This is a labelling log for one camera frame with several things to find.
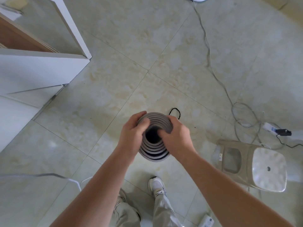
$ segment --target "shoe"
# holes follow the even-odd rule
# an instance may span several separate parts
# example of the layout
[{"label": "shoe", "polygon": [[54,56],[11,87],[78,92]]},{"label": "shoe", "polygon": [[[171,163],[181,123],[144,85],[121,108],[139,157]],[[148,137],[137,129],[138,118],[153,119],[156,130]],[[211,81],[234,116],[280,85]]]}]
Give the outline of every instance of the shoe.
[{"label": "shoe", "polygon": [[[116,205],[115,205],[115,208],[114,210],[116,210],[117,206],[120,205],[122,202],[125,202],[125,203],[128,203],[127,202],[127,199],[126,199],[126,194],[124,192],[123,189],[120,189],[119,191],[119,195],[118,195],[118,198],[117,198],[117,202],[116,202]],[[139,214],[138,210],[135,209],[134,207],[132,207],[135,212],[138,214],[138,217],[139,217],[139,220],[141,221],[141,215]]]},{"label": "shoe", "polygon": [[159,194],[166,196],[166,189],[161,178],[154,176],[149,180],[149,192],[153,198],[156,198]]}]

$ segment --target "pants leg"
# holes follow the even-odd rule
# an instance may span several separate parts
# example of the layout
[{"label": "pants leg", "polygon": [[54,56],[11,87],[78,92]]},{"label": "pants leg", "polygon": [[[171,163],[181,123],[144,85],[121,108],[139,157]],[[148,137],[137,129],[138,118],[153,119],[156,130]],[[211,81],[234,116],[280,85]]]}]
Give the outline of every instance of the pants leg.
[{"label": "pants leg", "polygon": [[164,194],[158,194],[155,198],[153,227],[181,227],[169,199]]},{"label": "pants leg", "polygon": [[113,212],[116,227],[140,227],[137,212],[126,202],[120,203]]}]

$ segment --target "tile floor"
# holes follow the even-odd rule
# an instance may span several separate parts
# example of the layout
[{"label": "tile floor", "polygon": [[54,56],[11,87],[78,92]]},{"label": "tile floor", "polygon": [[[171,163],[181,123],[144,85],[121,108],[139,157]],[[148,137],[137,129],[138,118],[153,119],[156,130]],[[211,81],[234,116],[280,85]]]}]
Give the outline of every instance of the tile floor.
[{"label": "tile floor", "polygon": [[[0,154],[1,173],[55,172],[82,181],[115,148],[122,125],[141,110],[181,111],[199,154],[215,165],[218,139],[236,139],[231,107],[206,66],[203,31],[187,0],[64,0],[93,58]],[[303,28],[288,0],[208,0],[197,5],[212,64],[233,102],[288,129],[302,127]],[[238,116],[247,118],[239,110]],[[237,129],[245,142],[253,130]],[[277,145],[262,132],[263,142]],[[250,193],[292,224],[303,224],[303,149],[280,150],[287,190]],[[152,163],[137,155],[123,188],[152,226],[150,176],[160,176],[184,226],[197,226],[209,207],[173,158]],[[1,226],[49,226],[79,193],[57,178],[0,182]],[[220,226],[215,219],[215,226]]]}]

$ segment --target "hand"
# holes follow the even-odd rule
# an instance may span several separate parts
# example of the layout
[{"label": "hand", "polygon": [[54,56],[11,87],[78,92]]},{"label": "hand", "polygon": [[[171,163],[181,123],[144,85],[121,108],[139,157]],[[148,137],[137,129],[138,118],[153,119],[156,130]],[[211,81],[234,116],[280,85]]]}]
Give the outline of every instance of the hand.
[{"label": "hand", "polygon": [[166,133],[165,130],[158,130],[158,135],[162,138],[165,147],[178,161],[182,160],[188,151],[195,151],[194,145],[192,144],[189,129],[183,125],[176,117],[167,116],[172,125],[173,129],[170,134]]},{"label": "hand", "polygon": [[134,157],[139,151],[142,143],[142,134],[149,127],[150,120],[144,118],[144,120],[137,126],[138,119],[146,114],[146,111],[141,111],[137,114],[133,114],[126,124],[124,124],[118,145],[115,151],[119,154],[126,154],[133,161]]}]

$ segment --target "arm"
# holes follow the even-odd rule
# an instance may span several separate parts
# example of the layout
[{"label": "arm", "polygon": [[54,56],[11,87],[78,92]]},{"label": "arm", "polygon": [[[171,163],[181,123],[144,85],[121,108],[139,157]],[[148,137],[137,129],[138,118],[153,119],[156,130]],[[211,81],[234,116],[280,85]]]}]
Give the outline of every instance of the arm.
[{"label": "arm", "polygon": [[168,151],[194,180],[223,227],[291,227],[285,219],[244,191],[227,175],[201,158],[192,144],[189,129],[173,116],[171,134],[159,130]]},{"label": "arm", "polygon": [[136,127],[138,119],[144,114],[146,111],[131,116],[123,126],[113,153],[50,227],[109,225],[127,168],[138,153],[142,133],[150,123],[149,119],[145,119]]}]

